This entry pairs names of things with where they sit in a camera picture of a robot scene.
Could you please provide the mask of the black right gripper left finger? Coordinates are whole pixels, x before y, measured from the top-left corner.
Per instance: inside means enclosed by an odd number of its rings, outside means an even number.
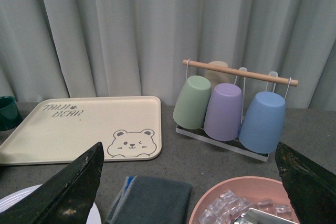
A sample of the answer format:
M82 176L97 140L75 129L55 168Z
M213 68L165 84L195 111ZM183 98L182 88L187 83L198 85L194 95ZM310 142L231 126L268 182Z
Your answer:
M1 213L1 223L86 223L104 161L97 142L28 196Z

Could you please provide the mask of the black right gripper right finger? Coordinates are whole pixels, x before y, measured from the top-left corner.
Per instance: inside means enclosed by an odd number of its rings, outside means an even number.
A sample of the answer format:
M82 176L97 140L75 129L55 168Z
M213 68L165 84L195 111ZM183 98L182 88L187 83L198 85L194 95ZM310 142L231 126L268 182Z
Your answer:
M299 222L335 223L335 174L282 142L275 161Z

